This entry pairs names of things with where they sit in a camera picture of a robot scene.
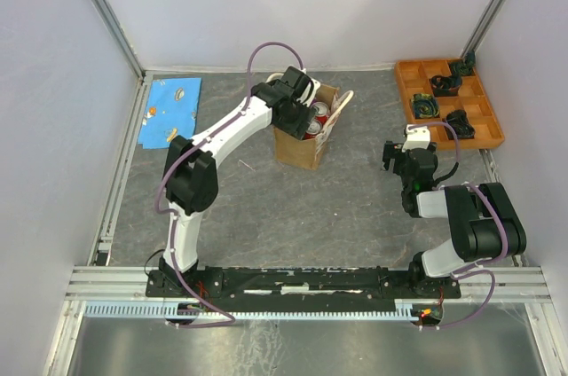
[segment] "open cardboard box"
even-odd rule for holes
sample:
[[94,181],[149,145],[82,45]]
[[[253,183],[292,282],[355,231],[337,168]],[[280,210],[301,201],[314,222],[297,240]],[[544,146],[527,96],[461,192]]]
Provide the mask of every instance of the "open cardboard box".
[[299,140],[274,128],[277,161],[304,169],[318,168],[321,156],[326,150],[329,134],[337,123],[339,114],[353,97],[352,90],[345,92],[341,97],[338,92],[339,88],[324,84],[321,84],[316,92],[316,100],[326,103],[331,115],[315,138]]

